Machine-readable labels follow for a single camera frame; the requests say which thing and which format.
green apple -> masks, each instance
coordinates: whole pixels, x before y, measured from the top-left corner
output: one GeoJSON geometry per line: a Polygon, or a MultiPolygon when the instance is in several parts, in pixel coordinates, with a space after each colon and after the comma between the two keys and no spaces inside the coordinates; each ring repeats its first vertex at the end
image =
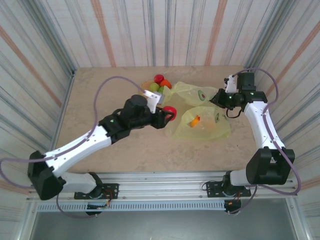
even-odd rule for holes
{"type": "Polygon", "coordinates": [[[161,87],[159,87],[158,92],[162,94],[164,92],[164,89],[165,89],[165,87],[161,86],[161,87]]]}
{"type": "Polygon", "coordinates": [[[150,92],[157,92],[158,89],[160,88],[160,86],[157,84],[157,83],[151,83],[150,86],[149,86],[149,91],[150,92]]]}

metal base plate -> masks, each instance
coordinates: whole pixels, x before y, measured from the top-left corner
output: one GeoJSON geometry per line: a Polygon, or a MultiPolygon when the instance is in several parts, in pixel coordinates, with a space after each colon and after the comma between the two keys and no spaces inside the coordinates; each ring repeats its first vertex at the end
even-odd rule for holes
{"type": "Polygon", "coordinates": [[[246,189],[244,186],[237,186],[234,194],[226,194],[223,189],[223,181],[210,181],[206,184],[206,194],[208,198],[223,198],[223,197],[235,197],[237,193],[240,193],[241,197],[250,197],[251,191],[250,189],[246,189]]]}
{"type": "Polygon", "coordinates": [[[104,183],[103,189],[110,190],[112,192],[112,195],[110,191],[105,191],[104,193],[101,193],[98,197],[91,197],[89,194],[85,194],[83,192],[75,192],[74,193],[74,199],[77,200],[92,200],[92,199],[118,199],[118,193],[119,193],[119,184],[118,183],[104,183]]]}

red tomato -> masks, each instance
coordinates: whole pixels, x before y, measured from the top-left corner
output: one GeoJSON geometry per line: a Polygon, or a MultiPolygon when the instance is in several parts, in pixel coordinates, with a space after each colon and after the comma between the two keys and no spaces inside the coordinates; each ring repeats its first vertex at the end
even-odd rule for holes
{"type": "Polygon", "coordinates": [[[157,74],[154,76],[154,82],[157,84],[160,84],[164,79],[165,77],[162,74],[157,74]]]}
{"type": "Polygon", "coordinates": [[[163,107],[163,110],[167,111],[167,112],[171,112],[174,113],[173,118],[170,121],[175,120],[176,116],[177,116],[177,110],[173,107],[173,106],[165,106],[163,107]]]}

orange fruit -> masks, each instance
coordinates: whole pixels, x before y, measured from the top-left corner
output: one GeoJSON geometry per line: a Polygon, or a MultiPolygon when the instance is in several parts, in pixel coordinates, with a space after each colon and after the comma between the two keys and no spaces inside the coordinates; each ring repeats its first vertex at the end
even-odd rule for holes
{"type": "Polygon", "coordinates": [[[168,88],[172,88],[171,83],[167,79],[163,79],[162,82],[160,82],[160,87],[167,86],[168,88]]]}

table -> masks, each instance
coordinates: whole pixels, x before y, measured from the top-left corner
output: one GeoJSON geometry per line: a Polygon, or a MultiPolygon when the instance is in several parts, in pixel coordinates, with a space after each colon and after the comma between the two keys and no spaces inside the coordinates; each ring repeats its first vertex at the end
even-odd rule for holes
{"type": "MultiPolygon", "coordinates": [[[[94,121],[93,99],[108,77],[123,76],[139,85],[163,74],[172,84],[183,81],[200,87],[222,88],[223,79],[242,66],[157,66],[80,68],[67,103],[57,147],[89,131],[94,121]]],[[[138,90],[130,83],[114,79],[102,89],[97,101],[98,119],[122,108],[138,90]]],[[[70,172],[177,172],[239,170],[256,152],[249,121],[242,114],[229,119],[231,135],[212,142],[177,141],[166,137],[164,129],[147,126],[133,130],[129,137],[86,157],[70,172]]]]}

